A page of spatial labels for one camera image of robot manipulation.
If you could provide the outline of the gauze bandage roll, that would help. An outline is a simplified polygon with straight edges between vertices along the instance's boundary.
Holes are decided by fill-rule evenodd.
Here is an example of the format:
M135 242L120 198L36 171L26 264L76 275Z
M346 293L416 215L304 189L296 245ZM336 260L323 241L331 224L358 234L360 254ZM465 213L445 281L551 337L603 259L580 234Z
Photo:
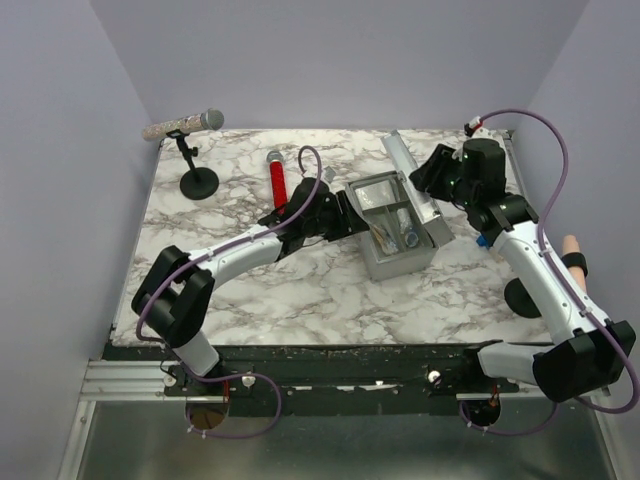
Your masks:
M399 228L402 232L411 230L413 228L413 222L410 212L407 208L400 208L396 211L398 218Z

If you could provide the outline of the white gauze pad bag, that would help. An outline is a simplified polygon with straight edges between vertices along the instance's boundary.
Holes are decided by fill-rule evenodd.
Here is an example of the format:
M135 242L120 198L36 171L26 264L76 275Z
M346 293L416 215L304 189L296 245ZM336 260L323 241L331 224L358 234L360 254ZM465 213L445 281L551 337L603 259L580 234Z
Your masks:
M363 210L390 205L397 201L396 191L388 179L359 186L354 189L354 193Z

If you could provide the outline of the grey metal medicine case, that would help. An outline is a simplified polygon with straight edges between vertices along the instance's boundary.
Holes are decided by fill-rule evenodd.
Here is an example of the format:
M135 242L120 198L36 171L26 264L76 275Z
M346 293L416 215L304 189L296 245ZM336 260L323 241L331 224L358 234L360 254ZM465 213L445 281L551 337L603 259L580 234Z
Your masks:
M418 163L400 133L385 135L382 144L393 168L345 187L355 210L369 225L358 241L374 281L426 269L439 249L454 240L436 201L409 181Z

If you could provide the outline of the cotton swabs bag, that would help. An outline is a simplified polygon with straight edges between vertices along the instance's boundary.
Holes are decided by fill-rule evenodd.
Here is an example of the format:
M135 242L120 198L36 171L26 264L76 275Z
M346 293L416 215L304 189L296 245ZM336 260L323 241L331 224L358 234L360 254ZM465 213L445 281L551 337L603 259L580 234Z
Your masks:
M391 233L382 224L371 223L370 231L385 255L394 255L399 252L397 243Z

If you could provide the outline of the grey plastic divided tray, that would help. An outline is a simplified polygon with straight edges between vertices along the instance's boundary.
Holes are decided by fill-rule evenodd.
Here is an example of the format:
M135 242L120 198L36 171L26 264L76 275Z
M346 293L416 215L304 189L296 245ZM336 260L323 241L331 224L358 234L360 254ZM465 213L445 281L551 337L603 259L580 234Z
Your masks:
M354 189L358 188L359 186L376 183L384 179L388 179L392 182L394 190L396 191L397 201L390 205L363 210L358 203L358 200L354 193ZM426 250L436 248L435 242L430 238L429 234L419 223L417 211L414 208L413 203L409 199L408 193L406 192L400 180L400 177L396 172L384 172L381 174L371 175L349 182L346 185L346 193L349 199L353 202L356 211L368 223L369 230L363 234L362 239L368 242L369 248L372 250L373 258L376 262L389 262L391 260L399 260L400 258L417 255L419 252L424 253ZM402 232L399 228L396 211L400 208L407 208L409 210L413 222L413 228L411 230L415 231L419 235L419 244L414 248L409 248L405 244L404 240L405 234L410 230ZM378 242L371 234L371 223L382 224L391 233L399 249L399 252L397 254L385 255L382 252Z

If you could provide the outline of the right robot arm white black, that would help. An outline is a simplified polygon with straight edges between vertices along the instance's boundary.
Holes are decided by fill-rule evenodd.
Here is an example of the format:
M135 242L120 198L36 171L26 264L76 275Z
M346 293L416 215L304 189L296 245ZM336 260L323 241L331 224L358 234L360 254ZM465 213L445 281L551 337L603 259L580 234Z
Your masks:
M552 346L494 342L460 367L460 379L480 392L496 378L538 386L561 403L615 383L636 335L613 322L579 286L541 233L542 221L506 189L506 153L492 139L474 138L460 149L443 144L410 174L419 192L462 208L470 225L512 268L545 320Z

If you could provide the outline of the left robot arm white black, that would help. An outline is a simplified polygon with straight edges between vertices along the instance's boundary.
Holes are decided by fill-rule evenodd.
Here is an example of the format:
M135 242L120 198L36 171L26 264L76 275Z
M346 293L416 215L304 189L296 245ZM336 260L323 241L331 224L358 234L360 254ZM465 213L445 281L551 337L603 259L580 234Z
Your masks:
M324 182L305 178L286 204L231 240L193 252L164 248L131 301L139 321L136 334L151 328L154 339L189 369L188 384L201 395L212 394L221 385L220 355L202 326L213 292L292 255L309 238L333 242L368 230L344 191L332 193Z

